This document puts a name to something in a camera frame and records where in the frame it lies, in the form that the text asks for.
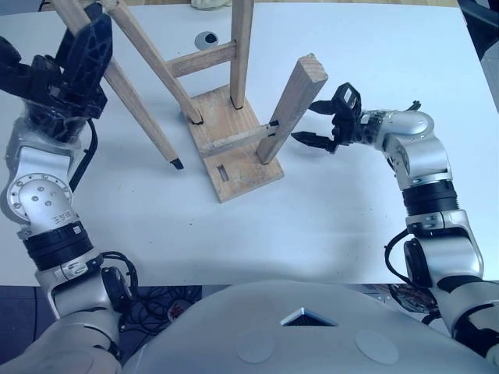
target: white cloth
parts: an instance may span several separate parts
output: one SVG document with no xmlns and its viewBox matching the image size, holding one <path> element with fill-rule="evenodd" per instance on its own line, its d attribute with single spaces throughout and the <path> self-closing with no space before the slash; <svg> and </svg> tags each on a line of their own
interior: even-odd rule
<svg viewBox="0 0 499 374">
<path fill-rule="evenodd" d="M 221 6 L 231 6 L 232 0 L 191 0 L 190 4 L 197 9 L 213 9 Z"/>
</svg>

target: black rubber foot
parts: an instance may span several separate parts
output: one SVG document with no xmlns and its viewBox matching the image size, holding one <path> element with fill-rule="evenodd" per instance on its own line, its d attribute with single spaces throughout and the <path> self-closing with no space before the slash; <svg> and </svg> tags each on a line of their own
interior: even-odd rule
<svg viewBox="0 0 499 374">
<path fill-rule="evenodd" d="M 192 123 L 193 125 L 202 125 L 204 123 L 203 116 L 201 115 L 201 113 L 199 111 L 197 111 L 197 112 L 200 114 L 201 122 L 194 122 L 193 120 L 191 120 L 190 123 Z"/>
<path fill-rule="evenodd" d="M 243 108 L 243 107 L 239 107 L 239 108 L 237 108 L 237 107 L 235 106 L 235 104 L 234 104 L 234 100 L 232 99 L 232 96 L 231 96 L 231 103 L 232 103 L 232 106 L 234 107 L 234 109 L 236 109 L 237 111 Z"/>
<path fill-rule="evenodd" d="M 175 166 L 175 169 L 177 170 L 182 170 L 184 168 L 184 165 L 182 164 L 179 158 L 174 159 L 170 164 Z"/>
</svg>

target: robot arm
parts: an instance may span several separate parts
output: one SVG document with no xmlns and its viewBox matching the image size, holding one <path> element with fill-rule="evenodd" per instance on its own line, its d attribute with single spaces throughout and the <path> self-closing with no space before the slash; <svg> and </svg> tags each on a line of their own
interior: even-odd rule
<svg viewBox="0 0 499 374">
<path fill-rule="evenodd" d="M 76 37 L 66 32 L 56 58 L 36 56 L 31 66 L 0 37 L 0 89 L 26 105 L 7 147 L 1 208 L 20 224 L 18 236 L 57 319 L 0 372 L 120 371 L 119 317 L 131 294 L 118 269 L 101 267 L 103 256 L 72 207 L 68 178 L 81 130 L 107 100 L 99 82 L 112 54 L 111 20 L 98 4 L 87 13 L 93 22 Z"/>
<path fill-rule="evenodd" d="M 341 85 L 310 109 L 334 115 L 334 139 L 293 137 L 334 153 L 362 143 L 381 151 L 395 172 L 408 216 L 404 252 L 410 281 L 429 289 L 454 339 L 499 366 L 499 285 L 483 277 L 483 259 L 466 212 L 458 207 L 451 168 L 432 118 L 422 112 L 362 111 L 359 93 Z"/>
</svg>

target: rectangular hole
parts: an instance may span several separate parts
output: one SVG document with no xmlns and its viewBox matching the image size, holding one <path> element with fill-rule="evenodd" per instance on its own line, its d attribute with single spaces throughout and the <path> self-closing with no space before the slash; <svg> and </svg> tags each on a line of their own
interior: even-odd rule
<svg viewBox="0 0 499 374">
<path fill-rule="evenodd" d="M 228 174 L 224 168 L 224 165 L 217 166 L 218 172 L 220 173 L 220 178 L 223 182 L 228 182 Z"/>
<path fill-rule="evenodd" d="M 311 312 L 306 308 L 300 308 L 281 321 L 281 326 L 323 326 L 333 327 L 338 324 Z"/>
</svg>

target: white tabletop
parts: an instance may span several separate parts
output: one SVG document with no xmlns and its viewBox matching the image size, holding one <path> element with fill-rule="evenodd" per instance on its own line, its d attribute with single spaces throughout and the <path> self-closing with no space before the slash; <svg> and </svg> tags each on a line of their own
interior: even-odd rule
<svg viewBox="0 0 499 374">
<path fill-rule="evenodd" d="M 229 40 L 231 9 L 133 7 L 165 59 L 195 51 L 205 30 Z M 0 18 L 0 34 L 30 63 L 54 55 L 64 26 L 54 12 Z M 282 180 L 220 204 L 179 107 L 115 27 L 115 57 L 186 166 L 176 171 L 103 83 L 108 105 L 97 123 L 99 148 L 74 207 L 99 249 L 124 252 L 140 284 L 233 284 L 267 278 L 335 283 L 397 279 L 383 246 L 405 226 L 402 194 L 381 153 L 341 147 L 334 156 L 290 139 L 278 158 Z M 256 4 L 246 94 L 266 123 L 296 59 L 309 52 L 330 79 L 319 94 L 352 83 L 365 109 L 405 109 L 413 100 L 436 123 L 461 207 L 485 260 L 499 278 L 499 116 L 456 8 L 411 5 Z M 192 96 L 228 82 L 228 64 L 181 78 Z M 21 112 L 0 93 L 0 149 Z M 306 113 L 297 126 L 330 134 L 328 117 Z M 0 181 L 7 170 L 0 167 Z M 35 267 L 16 224 L 0 217 L 0 284 L 33 285 Z M 403 271 L 402 248 L 393 263 Z"/>
</svg>

